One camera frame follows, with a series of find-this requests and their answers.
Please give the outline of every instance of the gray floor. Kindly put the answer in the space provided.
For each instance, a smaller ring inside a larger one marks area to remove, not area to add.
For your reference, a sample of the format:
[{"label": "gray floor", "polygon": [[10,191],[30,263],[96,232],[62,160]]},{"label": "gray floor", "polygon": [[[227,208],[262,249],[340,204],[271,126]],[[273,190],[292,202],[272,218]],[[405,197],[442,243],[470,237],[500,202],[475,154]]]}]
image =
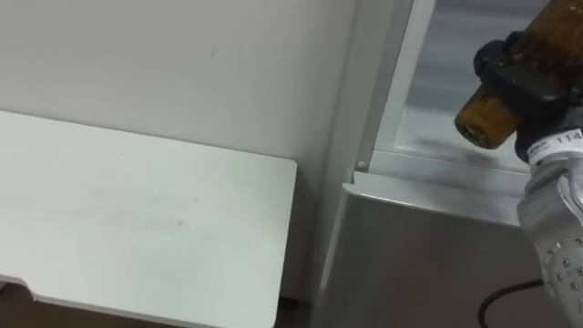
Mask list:
[{"label": "gray floor", "polygon": [[[296,311],[280,309],[275,327],[292,328],[295,317]],[[0,292],[0,327],[169,328],[170,326],[34,302],[26,288],[9,284]]]}]

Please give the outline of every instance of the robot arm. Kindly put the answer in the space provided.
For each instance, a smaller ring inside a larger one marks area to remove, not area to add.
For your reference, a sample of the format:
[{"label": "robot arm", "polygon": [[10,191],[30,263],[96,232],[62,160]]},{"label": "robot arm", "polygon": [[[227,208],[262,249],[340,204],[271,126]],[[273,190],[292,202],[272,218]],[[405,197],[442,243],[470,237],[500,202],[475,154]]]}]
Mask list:
[{"label": "robot arm", "polygon": [[574,328],[583,327],[583,83],[569,90],[534,67],[513,62],[513,33],[480,49],[476,74],[521,126],[515,150],[531,180],[518,219],[537,249],[550,298]]}]

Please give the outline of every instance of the white wall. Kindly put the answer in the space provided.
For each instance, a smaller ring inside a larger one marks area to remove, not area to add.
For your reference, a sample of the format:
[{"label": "white wall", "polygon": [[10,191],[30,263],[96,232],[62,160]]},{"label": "white wall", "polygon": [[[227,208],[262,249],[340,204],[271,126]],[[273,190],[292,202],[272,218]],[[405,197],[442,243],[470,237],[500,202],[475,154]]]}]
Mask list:
[{"label": "white wall", "polygon": [[297,160],[295,281],[355,2],[2,0],[0,108]]}]

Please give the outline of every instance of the black cable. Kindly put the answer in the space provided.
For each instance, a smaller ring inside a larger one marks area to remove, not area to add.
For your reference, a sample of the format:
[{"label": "black cable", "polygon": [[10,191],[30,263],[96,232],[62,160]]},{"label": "black cable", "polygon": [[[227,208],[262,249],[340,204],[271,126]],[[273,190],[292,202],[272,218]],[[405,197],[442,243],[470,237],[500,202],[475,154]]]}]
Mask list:
[{"label": "black cable", "polygon": [[531,281],[531,282],[523,282],[523,283],[520,283],[517,285],[512,285],[512,286],[503,288],[503,289],[498,290],[496,292],[493,292],[490,296],[486,297],[482,301],[482,304],[480,304],[480,308],[477,311],[477,320],[480,323],[480,328],[488,328],[488,325],[486,324],[486,311],[487,311],[488,307],[490,305],[492,305],[492,303],[495,302],[497,299],[499,299],[502,296],[513,293],[513,292],[521,292],[521,291],[525,291],[525,290],[539,287],[539,286],[543,286],[543,285],[544,285],[544,283],[543,283],[542,279],[536,279],[536,280]]}]

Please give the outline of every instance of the amber bottle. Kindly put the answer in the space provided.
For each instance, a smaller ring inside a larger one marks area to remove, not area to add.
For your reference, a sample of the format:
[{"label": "amber bottle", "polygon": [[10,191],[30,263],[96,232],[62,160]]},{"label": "amber bottle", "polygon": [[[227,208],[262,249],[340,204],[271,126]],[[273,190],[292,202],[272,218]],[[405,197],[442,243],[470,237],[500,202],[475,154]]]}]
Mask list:
[{"label": "amber bottle", "polygon": [[[583,64],[583,0],[552,0],[522,37],[525,39],[519,51],[512,52],[513,58],[569,87]],[[484,149],[498,148],[519,125],[520,119],[484,87],[455,118],[462,136]]]}]

